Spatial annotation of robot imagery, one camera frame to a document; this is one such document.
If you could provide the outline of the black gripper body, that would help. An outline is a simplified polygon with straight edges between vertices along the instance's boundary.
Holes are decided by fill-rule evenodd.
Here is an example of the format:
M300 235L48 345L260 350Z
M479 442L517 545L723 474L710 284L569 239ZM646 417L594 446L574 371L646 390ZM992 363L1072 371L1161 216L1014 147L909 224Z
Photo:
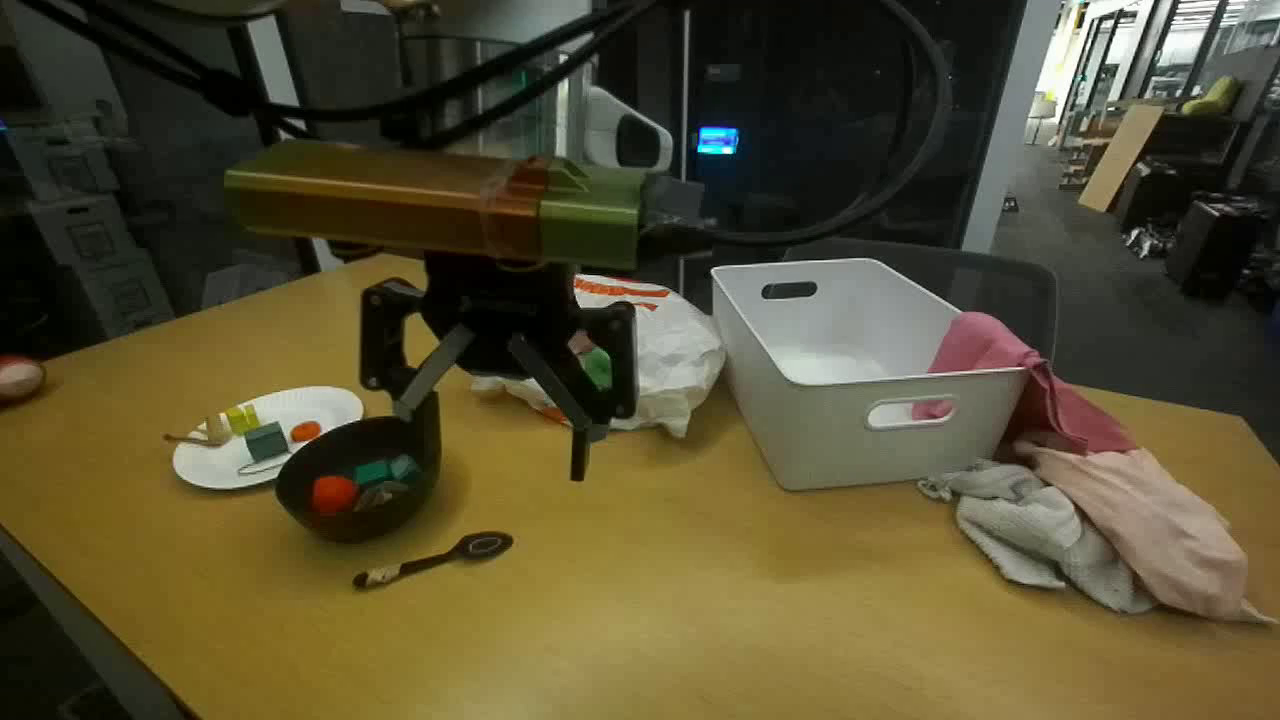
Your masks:
M425 258L429 284L400 277L360 293L360 386L400 395L416 368L406 359L406 324L422 317L438 342L448 328L473 328L467 352L457 359L473 377L530 371L509 342L530 335L555 377L574 390L594 426L636 412L636 308L616 300L586 308L569 264L517 269L479 258ZM598 390L582 368L587 350L613 357L613 390Z

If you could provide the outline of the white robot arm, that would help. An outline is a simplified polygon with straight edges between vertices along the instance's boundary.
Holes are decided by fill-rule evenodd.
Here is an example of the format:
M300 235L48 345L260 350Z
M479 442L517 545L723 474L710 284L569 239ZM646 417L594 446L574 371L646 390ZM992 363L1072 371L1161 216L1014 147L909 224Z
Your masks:
M360 380L392 395L400 422L440 436L438 386L533 380L569 417L569 476L641 404L636 313L586 308L582 269L634 269L669 184L675 137L602 84L574 101L574 157L506 160L484 175L478 224L422 247L429 288L386 282L360 298Z

